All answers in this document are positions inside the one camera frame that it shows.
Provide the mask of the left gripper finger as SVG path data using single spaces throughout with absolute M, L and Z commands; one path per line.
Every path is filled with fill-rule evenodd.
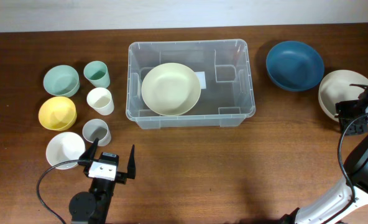
M 132 145 L 131 153 L 129 156 L 129 161 L 127 164 L 127 178 L 135 179 L 136 178 L 136 162 L 135 162 L 135 145 Z
M 92 145 L 79 157 L 78 164 L 88 166 L 94 161 L 94 155 L 98 147 L 99 138 L 96 138 Z

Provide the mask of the beige bowl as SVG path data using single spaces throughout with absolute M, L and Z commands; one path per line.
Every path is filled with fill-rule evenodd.
M 351 84 L 368 85 L 368 78 L 351 70 L 335 70 L 327 74 L 321 81 L 318 90 L 318 101 L 321 109 L 332 120 L 335 118 L 336 103 L 357 100 L 364 92 L 361 87 Z

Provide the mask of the dark blue bowl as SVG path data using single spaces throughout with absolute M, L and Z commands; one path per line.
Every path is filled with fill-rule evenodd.
M 294 40 L 273 46 L 266 56 L 267 74 L 283 90 L 306 91 L 324 75 L 321 55 L 311 46 Z

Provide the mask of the cream bowl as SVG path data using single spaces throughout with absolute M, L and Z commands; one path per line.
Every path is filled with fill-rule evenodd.
M 164 63 L 145 76 L 141 95 L 153 112 L 162 116 L 180 116 L 197 104 L 201 84 L 196 73 L 186 65 Z

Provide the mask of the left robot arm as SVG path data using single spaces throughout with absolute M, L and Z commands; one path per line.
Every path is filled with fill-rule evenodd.
M 73 196 L 69 204 L 72 223 L 105 223 L 116 184 L 126 184 L 136 177 L 135 147 L 132 146 L 127 171 L 118 171 L 119 156 L 104 152 L 94 158 L 99 139 L 80 157 L 78 164 L 84 167 L 84 174 L 92 179 L 87 192 Z

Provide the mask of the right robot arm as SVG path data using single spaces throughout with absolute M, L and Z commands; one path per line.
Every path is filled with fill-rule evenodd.
M 343 177 L 316 202 L 285 214 L 279 223 L 341 223 L 345 216 L 368 205 L 368 85 L 356 86 L 364 90 L 358 99 L 336 103 L 341 130 L 337 155 Z M 344 137 L 364 133 L 367 136 L 344 161 Z

